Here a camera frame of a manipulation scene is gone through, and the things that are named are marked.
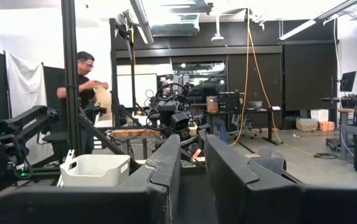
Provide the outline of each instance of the whiteboard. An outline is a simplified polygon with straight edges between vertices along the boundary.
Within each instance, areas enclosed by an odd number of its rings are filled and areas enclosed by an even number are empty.
[[[131,75],[117,76],[118,99],[121,105],[126,108],[133,107]],[[155,94],[158,90],[156,74],[136,74],[135,75],[135,98],[140,106],[145,106],[144,102],[148,97],[145,95],[147,90],[152,90]]]

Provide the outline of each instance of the metal pole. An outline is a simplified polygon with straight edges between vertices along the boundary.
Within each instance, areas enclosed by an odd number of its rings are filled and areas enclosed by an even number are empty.
[[[136,115],[136,98],[135,98],[135,55],[134,55],[134,43],[130,42],[130,52],[131,52],[131,87],[133,95],[133,112]]]
[[[115,127],[120,127],[120,102],[118,101],[118,87],[117,87],[117,58],[116,58],[116,19],[110,19],[110,61],[112,63],[112,111],[115,120]]]
[[[76,156],[82,154],[79,129],[79,87],[77,85],[77,46],[74,0],[62,0],[64,32],[67,133]]]

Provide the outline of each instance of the gray floor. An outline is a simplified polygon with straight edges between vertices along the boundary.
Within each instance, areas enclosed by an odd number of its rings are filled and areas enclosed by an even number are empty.
[[[338,137],[337,133],[328,133],[332,137]],[[357,171],[354,170],[351,155],[348,161],[343,159],[317,159],[313,155],[317,152],[331,152],[325,146],[326,133],[302,133],[300,131],[279,131],[283,145],[275,146],[261,139],[266,132],[259,134],[255,139],[243,137],[240,141],[253,151],[257,152],[262,147],[270,148],[285,156],[287,161],[287,171],[307,184],[324,185],[357,185]],[[151,155],[151,149],[154,148],[152,139],[148,140],[148,155]],[[143,158],[141,141],[132,142],[135,159]],[[249,154],[250,152],[241,145],[236,144],[232,147],[239,153]],[[94,154],[111,154],[108,149],[96,150]]]

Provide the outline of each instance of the white storage bin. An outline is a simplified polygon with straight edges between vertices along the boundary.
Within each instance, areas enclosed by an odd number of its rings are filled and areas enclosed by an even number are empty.
[[[66,187],[114,187],[129,176],[128,155],[82,155],[60,165]]]

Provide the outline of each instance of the man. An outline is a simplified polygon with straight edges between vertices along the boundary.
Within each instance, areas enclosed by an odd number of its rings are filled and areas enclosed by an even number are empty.
[[[84,109],[88,102],[95,98],[95,91],[93,90],[99,84],[106,90],[109,88],[108,83],[101,83],[100,81],[90,80],[86,77],[88,73],[92,71],[95,58],[87,52],[77,53],[77,82],[79,84],[79,97],[80,105]],[[62,125],[67,129],[67,112],[66,112],[66,87],[62,86],[57,89],[57,96],[62,103]],[[95,116],[90,114],[87,118],[92,122],[95,122]],[[81,128],[81,144],[84,149],[84,154],[91,154],[93,150],[93,136],[84,128]]]

